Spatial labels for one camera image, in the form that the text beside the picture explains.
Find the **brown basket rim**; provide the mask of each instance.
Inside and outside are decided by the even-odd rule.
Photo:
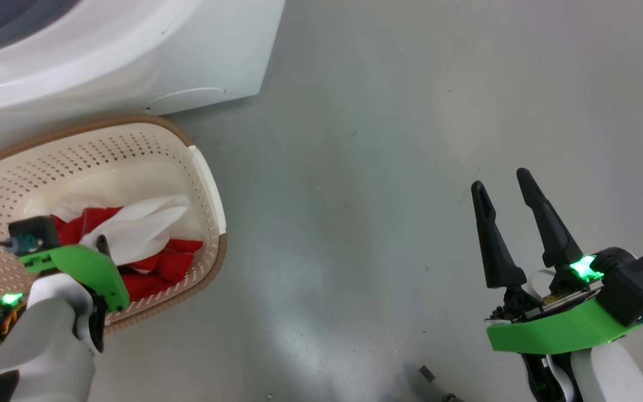
[[[63,130],[58,130],[55,132],[49,132],[48,134],[41,135],[30,140],[22,141],[18,144],[11,145],[10,147],[6,147],[3,150],[0,150],[0,161],[13,155],[17,155],[21,152],[33,150],[33,148],[48,144],[49,142],[72,137],[73,135],[79,135],[83,134],[84,132],[100,130],[108,127],[130,125],[133,123],[150,123],[152,125],[158,125],[175,134],[175,136],[178,137],[186,147],[195,145],[194,141],[180,127],[178,127],[173,122],[170,122],[169,120],[163,119],[162,117],[158,116],[150,116],[147,114],[130,114],[126,116],[112,117],[110,119],[103,119],[84,125],[78,125]],[[158,303],[149,308],[146,308],[139,313],[130,315],[123,318],[122,320],[111,323],[109,326],[105,327],[105,333],[117,331],[119,329],[145,320],[146,318],[156,315],[157,313],[161,313],[162,311],[167,310],[184,300],[187,300],[195,293],[198,293],[200,290],[206,288],[207,285],[209,285],[217,276],[217,273],[219,272],[225,260],[225,256],[227,255],[227,234],[220,234],[218,237],[218,242],[219,243],[217,247],[217,256],[215,257],[215,262],[212,264],[212,268],[209,270],[209,272],[207,272],[207,274],[198,283],[174,295],[168,300],[163,301],[162,303]]]

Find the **washing machine door glass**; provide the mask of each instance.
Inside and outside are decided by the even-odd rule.
[[[43,30],[77,2],[79,0],[0,0],[0,48]]]

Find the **washing machine door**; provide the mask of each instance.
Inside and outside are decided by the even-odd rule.
[[[0,0],[0,109],[63,92],[149,53],[201,0]]]

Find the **floor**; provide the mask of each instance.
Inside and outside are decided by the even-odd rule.
[[[643,255],[643,2],[287,0],[261,94],[170,118],[227,260],[107,338],[91,400],[531,400],[485,335],[468,194],[542,268],[521,166],[585,252]],[[643,330],[623,343],[643,370]]]

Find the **red cloth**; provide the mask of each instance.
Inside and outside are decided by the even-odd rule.
[[[86,208],[80,217],[68,223],[53,216],[61,244],[79,244],[85,234],[117,214],[121,208]],[[170,239],[158,254],[130,264],[132,270],[118,267],[130,300],[145,299],[183,280],[195,257],[194,252],[202,245],[195,240]]]

